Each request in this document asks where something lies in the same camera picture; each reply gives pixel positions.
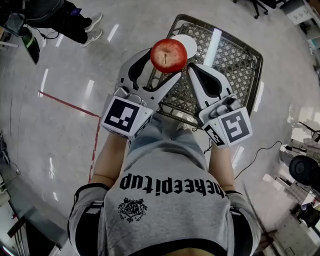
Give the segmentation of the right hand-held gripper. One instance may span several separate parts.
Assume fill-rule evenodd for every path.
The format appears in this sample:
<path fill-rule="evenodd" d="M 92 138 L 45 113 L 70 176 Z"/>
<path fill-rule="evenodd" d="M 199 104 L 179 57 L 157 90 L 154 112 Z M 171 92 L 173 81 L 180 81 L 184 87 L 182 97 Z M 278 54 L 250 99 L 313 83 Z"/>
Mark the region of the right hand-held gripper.
<path fill-rule="evenodd" d="M 213 144 L 227 148 L 252 136 L 247 108 L 240 105 L 222 73 L 192 62 L 187 65 L 187 75 L 201 110 L 198 114 L 201 128 Z"/>

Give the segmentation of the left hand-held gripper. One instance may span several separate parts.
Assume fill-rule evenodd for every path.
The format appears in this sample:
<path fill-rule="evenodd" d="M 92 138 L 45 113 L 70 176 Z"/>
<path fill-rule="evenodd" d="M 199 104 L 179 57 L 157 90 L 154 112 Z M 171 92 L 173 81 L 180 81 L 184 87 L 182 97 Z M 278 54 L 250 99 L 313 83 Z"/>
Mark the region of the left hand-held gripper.
<path fill-rule="evenodd" d="M 151 122 L 158 103 L 182 77 L 181 71 L 175 72 L 155 88 L 139 89 L 137 80 L 150 60 L 151 50 L 136 53 L 120 67 L 115 91 L 107 95 L 102 113 L 101 126 L 130 141 Z"/>

